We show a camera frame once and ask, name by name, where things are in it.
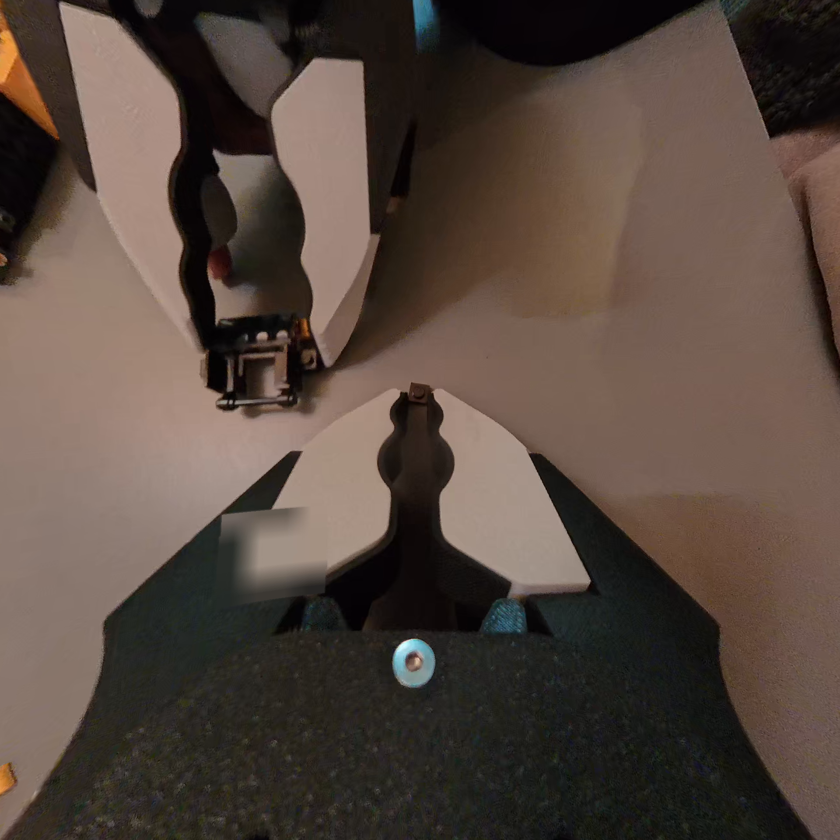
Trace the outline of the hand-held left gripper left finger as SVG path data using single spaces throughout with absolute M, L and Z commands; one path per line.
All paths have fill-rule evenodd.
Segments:
M 277 499 L 291 525 L 282 546 L 298 550 L 286 571 L 332 599 L 355 631 L 400 564 L 396 507 L 380 461 L 401 398 L 396 388 L 384 391 L 325 427 L 301 451 Z

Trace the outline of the partly built lego car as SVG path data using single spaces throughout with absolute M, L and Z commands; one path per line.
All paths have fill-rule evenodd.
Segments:
M 58 152 L 58 132 L 1 15 L 1 282 L 9 282 Z

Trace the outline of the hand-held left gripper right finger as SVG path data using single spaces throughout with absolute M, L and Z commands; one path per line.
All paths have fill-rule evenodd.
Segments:
M 592 584 L 526 446 L 444 389 L 429 400 L 430 560 L 454 628 L 492 604 Z

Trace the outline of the black lego subassembly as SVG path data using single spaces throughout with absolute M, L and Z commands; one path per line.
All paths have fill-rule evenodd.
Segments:
M 261 364 L 269 366 L 271 387 L 254 394 L 249 372 Z M 203 353 L 202 378 L 220 412 L 290 409 L 299 403 L 304 376 L 321 368 L 308 318 L 278 313 L 219 321 Z

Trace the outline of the person's right forearm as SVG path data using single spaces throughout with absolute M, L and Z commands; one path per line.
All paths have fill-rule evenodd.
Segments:
M 561 67 L 624 46 L 701 1 L 442 1 L 437 11 L 491 53 Z

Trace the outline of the person's beige pants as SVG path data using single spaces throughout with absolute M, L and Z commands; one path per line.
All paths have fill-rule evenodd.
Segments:
M 782 134 L 771 146 L 810 236 L 839 350 L 839 121 Z

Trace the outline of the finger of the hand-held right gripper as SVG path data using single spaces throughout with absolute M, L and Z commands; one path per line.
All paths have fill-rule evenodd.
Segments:
M 128 16 L 59 4 L 96 192 L 144 284 L 206 351 L 217 326 L 202 196 L 217 167 L 206 121 L 194 91 L 140 37 L 131 4 L 119 9 Z
M 303 215 L 311 336 L 322 365 L 334 366 L 360 320 L 381 238 L 371 226 L 362 61 L 310 60 L 274 100 L 270 129 Z

